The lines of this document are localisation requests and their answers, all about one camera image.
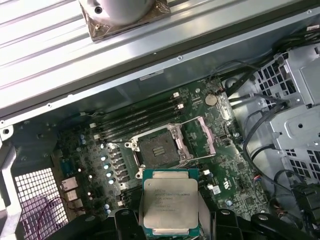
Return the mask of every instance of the capacitor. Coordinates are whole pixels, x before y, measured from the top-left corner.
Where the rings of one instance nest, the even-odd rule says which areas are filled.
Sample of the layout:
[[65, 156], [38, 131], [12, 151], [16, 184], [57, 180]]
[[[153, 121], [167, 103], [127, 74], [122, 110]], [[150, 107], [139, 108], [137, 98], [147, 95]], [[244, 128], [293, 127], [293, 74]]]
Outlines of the capacitor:
[[109, 172], [106, 173], [106, 177], [110, 178], [113, 174], [114, 174], [113, 171], [109, 171]]
[[110, 164], [104, 165], [103, 168], [104, 168], [105, 170], [109, 169], [109, 168], [110, 168]]
[[226, 201], [225, 201], [225, 204], [226, 204], [228, 207], [231, 207], [234, 203], [233, 203], [231, 200], [226, 200]]
[[109, 183], [110, 185], [112, 185], [112, 184], [114, 184], [114, 183], [115, 183], [115, 181], [116, 181], [116, 179], [115, 179], [115, 178], [111, 178], [111, 179], [109, 179], [108, 183]]

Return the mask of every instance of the mesh panel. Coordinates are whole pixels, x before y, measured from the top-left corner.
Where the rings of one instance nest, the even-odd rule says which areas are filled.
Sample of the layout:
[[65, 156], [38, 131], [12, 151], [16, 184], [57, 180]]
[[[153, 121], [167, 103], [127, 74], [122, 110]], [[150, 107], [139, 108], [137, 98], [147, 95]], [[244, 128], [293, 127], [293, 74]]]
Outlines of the mesh panel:
[[68, 223], [51, 168], [16, 176], [15, 182], [22, 207], [24, 239], [38, 239], [38, 235], [45, 239]]
[[[289, 95], [297, 92], [289, 68], [285, 63], [279, 64], [277, 60], [274, 60], [257, 73], [257, 89], [266, 96], [288, 99]], [[268, 100], [266, 103], [269, 109], [275, 104]]]
[[320, 151], [307, 151], [310, 158], [310, 169], [315, 179], [320, 181]]
[[290, 159], [290, 164], [295, 173], [304, 177], [311, 178], [310, 172], [305, 162]]

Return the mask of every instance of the wire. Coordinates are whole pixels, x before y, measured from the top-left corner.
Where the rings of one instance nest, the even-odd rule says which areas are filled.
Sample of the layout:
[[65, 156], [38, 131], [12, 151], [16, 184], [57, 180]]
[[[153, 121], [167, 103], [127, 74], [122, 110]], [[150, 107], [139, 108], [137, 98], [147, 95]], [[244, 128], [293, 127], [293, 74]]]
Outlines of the wire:
[[238, 102], [238, 101], [243, 101], [243, 100], [247, 100], [247, 99], [251, 99], [252, 96], [250, 94], [246, 94], [240, 97], [234, 97], [234, 98], [230, 98], [229, 102], [230, 103], [234, 103], [234, 102]]
[[249, 67], [250, 69], [254, 69], [255, 71], [258, 71], [258, 70], [260, 69], [259, 67], [255, 66], [254, 64], [246, 63], [246, 62], [244, 62], [244, 61], [235, 59], [235, 60], [231, 60], [231, 61], [226, 61], [226, 62], [222, 63], [221, 65], [217, 66], [217, 67], [213, 70], [213, 72], [210, 74], [210, 76], [209, 76], [208, 79], [210, 80], [210, 79], [211, 79], [213, 76], [215, 76], [221, 69], [223, 69], [224, 67], [226, 67], [226, 66], [228, 66], [228, 65], [230, 65], [230, 64], [233, 64], [233, 63], [241, 64], [241, 65], [243, 65], [243, 66], [245, 66], [245, 67]]
[[242, 77], [240, 77], [240, 79], [236, 83], [234, 83], [230, 88], [226, 90], [226, 95], [230, 97], [232, 94], [234, 94], [238, 89], [242, 87], [243, 84], [245, 84], [245, 82], [248, 79], [251, 78], [251, 76], [253, 76], [256, 73], [256, 71], [260, 70], [264, 65], [266, 65], [273, 59], [274, 59], [274, 53], [272, 51], [265, 54], [259, 61], [254, 63], [254, 65], [258, 69], [257, 68], [249, 69], [248, 71], [244, 72]]
[[[280, 175], [283, 174], [283, 173], [291, 173], [291, 174], [293, 174], [294, 176], [296, 176], [296, 177], [300, 180], [300, 182], [302, 182], [302, 183], [304, 182], [304, 178], [303, 178], [302, 176], [300, 176], [298, 173], [296, 173], [296, 172], [294, 172], [294, 171], [291, 171], [291, 170], [289, 170], [289, 169], [282, 169], [282, 170], [278, 171], [278, 172], [274, 175], [273, 181], [275, 181], [276, 183], [278, 183], [279, 177], [280, 177]], [[273, 197], [276, 196], [276, 194], [277, 194], [277, 186], [274, 185], [274, 186], [273, 186]]]
[[243, 96], [240, 96], [240, 97], [230, 98], [229, 102], [233, 103], [233, 102], [237, 102], [237, 101], [243, 101], [243, 100], [251, 99], [253, 97], [260, 97], [260, 98], [268, 100], [268, 101], [270, 101], [272, 103], [282, 103], [283, 102], [282, 99], [278, 99], [278, 98], [275, 98], [275, 97], [272, 97], [272, 96], [266, 96], [266, 95], [263, 95], [263, 94], [260, 94], [260, 93], [254, 93], [253, 95], [246, 94], [246, 95], [243, 95]]
[[41, 223], [41, 221], [42, 221], [42, 219], [43, 219], [43, 215], [44, 215], [46, 209], [47, 209], [55, 200], [60, 200], [60, 199], [61, 199], [61, 200], [64, 200], [66, 203], [68, 203], [67, 200], [65, 200], [63, 197], [61, 197], [61, 196], [56, 196], [56, 197], [54, 197], [53, 199], [51, 199], [51, 200], [44, 206], [44, 208], [42, 209], [42, 211], [41, 211], [41, 213], [40, 213], [40, 216], [39, 216], [39, 218], [38, 218], [38, 220], [37, 220], [37, 223], [36, 223], [36, 238], [37, 238], [38, 240], [41, 240], [41, 238], [40, 238], [40, 223]]
[[273, 150], [275, 150], [276, 147], [275, 147], [274, 144], [269, 144], [269, 145], [260, 147], [260, 148], [259, 148], [257, 151], [255, 151], [255, 153], [252, 155], [252, 157], [251, 157], [252, 161], [257, 157], [257, 155], [258, 155], [259, 153], [261, 153], [262, 151], [264, 151], [264, 150], [266, 150], [266, 149], [273, 149]]
[[306, 30], [303, 28], [289, 36], [278, 40], [273, 46], [274, 53], [285, 53], [294, 48], [320, 43], [320, 28]]
[[268, 177], [265, 173], [263, 173], [256, 164], [254, 164], [253, 160], [250, 157], [250, 154], [247, 150], [248, 144], [251, 140], [251, 138], [253, 137], [253, 135], [255, 134], [255, 132], [257, 131], [257, 129], [262, 125], [262, 123], [264, 123], [267, 119], [271, 118], [275, 113], [277, 113], [278, 111], [281, 110], [282, 108], [282, 104], [276, 104], [269, 112], [266, 112], [256, 123], [255, 125], [251, 128], [251, 130], [249, 131], [246, 139], [244, 140], [243, 143], [243, 158], [245, 161], [248, 162], [248, 164], [257, 171], [258, 174], [261, 175], [262, 178], [264, 178], [265, 180], [267, 180], [268, 182], [270, 182], [273, 185], [276, 185], [288, 192], [291, 193], [291, 191], [286, 188], [285, 186], [277, 183], [276, 181], [272, 180], [270, 177]]
[[244, 135], [246, 135], [247, 124], [248, 124], [248, 122], [249, 122], [249, 119], [250, 119], [252, 116], [257, 115], [257, 114], [259, 114], [259, 113], [261, 113], [261, 115], [264, 114], [263, 111], [258, 110], [258, 111], [254, 111], [253, 113], [249, 114], [249, 115], [246, 117], [246, 119], [244, 120], [244, 123], [243, 123], [243, 126], [244, 126]]

